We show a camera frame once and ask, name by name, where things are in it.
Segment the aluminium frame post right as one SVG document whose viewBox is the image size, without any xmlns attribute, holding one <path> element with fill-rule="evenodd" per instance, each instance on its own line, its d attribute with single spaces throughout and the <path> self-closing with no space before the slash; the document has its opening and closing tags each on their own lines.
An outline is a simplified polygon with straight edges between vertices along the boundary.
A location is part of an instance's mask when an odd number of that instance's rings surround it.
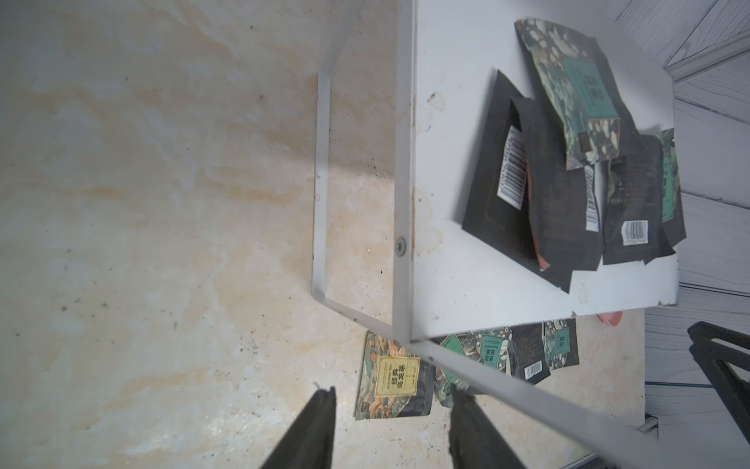
<svg viewBox="0 0 750 469">
<path fill-rule="evenodd" d="M 673 82 L 678 84 L 747 54 L 749 48 L 749 30 L 746 30 L 689 58 L 670 64 L 665 71 L 672 77 Z"/>
</svg>

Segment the black tea bag text back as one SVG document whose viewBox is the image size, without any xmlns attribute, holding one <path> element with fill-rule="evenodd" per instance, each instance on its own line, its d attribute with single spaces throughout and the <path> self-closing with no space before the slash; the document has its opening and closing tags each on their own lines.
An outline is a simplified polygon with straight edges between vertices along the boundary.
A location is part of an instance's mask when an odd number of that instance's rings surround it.
<svg viewBox="0 0 750 469">
<path fill-rule="evenodd" d="M 585 171 L 566 169 L 564 133 L 543 106 L 520 97 L 512 106 L 525 143 L 529 226 L 540 268 L 596 271 L 604 246 Z"/>
</svg>

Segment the oolong tea bag yellow label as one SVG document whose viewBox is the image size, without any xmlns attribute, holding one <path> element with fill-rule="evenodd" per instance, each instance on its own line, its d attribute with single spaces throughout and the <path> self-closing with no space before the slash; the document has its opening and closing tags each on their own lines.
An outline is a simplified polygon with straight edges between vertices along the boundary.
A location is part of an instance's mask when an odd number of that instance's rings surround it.
<svg viewBox="0 0 750 469">
<path fill-rule="evenodd" d="M 434 399 L 435 368 L 373 331 L 365 335 L 357 421 L 426 416 Z"/>
</svg>

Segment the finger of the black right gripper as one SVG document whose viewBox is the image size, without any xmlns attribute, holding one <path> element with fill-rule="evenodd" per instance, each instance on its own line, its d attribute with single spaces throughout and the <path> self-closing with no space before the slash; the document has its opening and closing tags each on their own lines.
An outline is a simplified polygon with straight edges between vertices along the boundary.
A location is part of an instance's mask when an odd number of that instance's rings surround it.
<svg viewBox="0 0 750 469">
<path fill-rule="evenodd" d="M 749 379 L 734 370 L 749 371 L 749 335 L 709 322 L 697 322 L 687 333 L 693 359 L 749 441 Z"/>
</svg>

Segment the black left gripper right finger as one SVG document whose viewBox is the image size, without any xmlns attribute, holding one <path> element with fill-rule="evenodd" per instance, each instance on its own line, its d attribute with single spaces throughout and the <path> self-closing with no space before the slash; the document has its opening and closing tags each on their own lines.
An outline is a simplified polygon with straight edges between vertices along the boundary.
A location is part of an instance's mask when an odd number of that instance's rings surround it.
<svg viewBox="0 0 750 469">
<path fill-rule="evenodd" d="M 525 465 L 492 422 L 464 391 L 452 391 L 453 408 L 448 433 L 454 468 L 521 468 Z"/>
</svg>

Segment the black tea bag barcode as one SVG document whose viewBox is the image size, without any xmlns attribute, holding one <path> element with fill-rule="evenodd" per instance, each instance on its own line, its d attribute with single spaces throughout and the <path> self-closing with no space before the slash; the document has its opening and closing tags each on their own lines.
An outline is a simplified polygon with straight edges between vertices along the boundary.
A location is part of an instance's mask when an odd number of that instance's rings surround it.
<svg viewBox="0 0 750 469">
<path fill-rule="evenodd" d="M 543 324 L 511 328 L 509 348 L 511 375 L 535 385 L 551 375 L 544 350 Z"/>
</svg>

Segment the black tea bag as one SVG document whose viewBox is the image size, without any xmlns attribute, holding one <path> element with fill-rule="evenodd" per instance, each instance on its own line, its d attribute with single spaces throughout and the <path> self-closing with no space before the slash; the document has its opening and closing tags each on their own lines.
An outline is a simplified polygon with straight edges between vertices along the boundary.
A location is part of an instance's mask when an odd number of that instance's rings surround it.
<svg viewBox="0 0 750 469">
<path fill-rule="evenodd" d="M 516 86 L 495 73 L 462 229 L 556 288 L 570 290 L 571 271 L 540 267 L 529 223 L 527 156 L 513 99 Z"/>
<path fill-rule="evenodd" d="M 687 237 L 675 130 L 639 137 L 640 152 L 607 164 L 605 265 L 675 253 Z"/>
</svg>

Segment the green label tea bag pile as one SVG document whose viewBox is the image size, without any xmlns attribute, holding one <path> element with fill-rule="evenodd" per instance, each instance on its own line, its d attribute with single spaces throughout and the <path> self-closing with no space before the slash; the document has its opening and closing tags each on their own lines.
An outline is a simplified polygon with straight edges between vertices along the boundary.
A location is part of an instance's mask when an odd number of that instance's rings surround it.
<svg viewBox="0 0 750 469">
<path fill-rule="evenodd" d="M 436 338 L 434 342 L 455 354 L 481 363 L 493 371 L 505 372 L 509 361 L 511 340 L 511 328 L 494 328 L 451 334 Z M 444 408 L 453 407 L 452 387 L 465 391 L 472 396 L 482 394 L 469 382 L 438 367 L 435 371 L 434 391 L 439 403 Z"/>
</svg>

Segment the white two-tier shelf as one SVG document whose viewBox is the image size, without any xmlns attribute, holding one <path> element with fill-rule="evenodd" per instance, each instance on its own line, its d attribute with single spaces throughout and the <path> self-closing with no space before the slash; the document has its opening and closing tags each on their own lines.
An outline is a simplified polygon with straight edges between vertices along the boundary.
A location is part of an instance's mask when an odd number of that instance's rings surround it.
<svg viewBox="0 0 750 469">
<path fill-rule="evenodd" d="M 594 1 L 399 1 L 372 4 L 393 48 L 366 58 L 370 70 L 393 66 L 395 222 L 386 244 L 394 263 L 392 318 L 382 322 L 326 294 L 331 94 L 341 56 L 361 40 L 363 2 L 330 1 L 323 13 L 314 161 L 312 293 L 324 306 L 400 342 L 486 394 L 631 468 L 688 467 L 689 459 L 636 429 L 502 376 L 434 343 L 465 329 L 543 322 L 669 304 L 677 298 L 678 260 L 603 267 L 573 277 L 564 293 L 463 232 L 478 166 L 480 131 L 496 72 L 523 92 L 531 83 L 514 21 L 549 19 L 595 37 L 634 117 L 673 121 L 671 77 Z"/>
</svg>

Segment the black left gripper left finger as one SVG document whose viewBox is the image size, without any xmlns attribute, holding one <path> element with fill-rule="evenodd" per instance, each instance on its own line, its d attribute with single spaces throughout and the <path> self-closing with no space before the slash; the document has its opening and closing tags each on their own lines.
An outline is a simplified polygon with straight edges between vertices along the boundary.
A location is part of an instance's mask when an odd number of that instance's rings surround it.
<svg viewBox="0 0 750 469">
<path fill-rule="evenodd" d="M 334 387 L 316 390 L 262 468 L 329 469 L 333 461 L 336 406 Z"/>
</svg>

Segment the floral tea bag green label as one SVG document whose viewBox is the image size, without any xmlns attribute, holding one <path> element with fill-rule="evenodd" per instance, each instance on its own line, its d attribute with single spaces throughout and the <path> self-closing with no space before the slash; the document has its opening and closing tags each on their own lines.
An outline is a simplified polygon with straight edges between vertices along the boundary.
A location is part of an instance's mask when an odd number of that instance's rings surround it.
<svg viewBox="0 0 750 469">
<path fill-rule="evenodd" d="M 580 364 L 576 319 L 543 324 L 544 354 L 550 371 Z"/>
</svg>

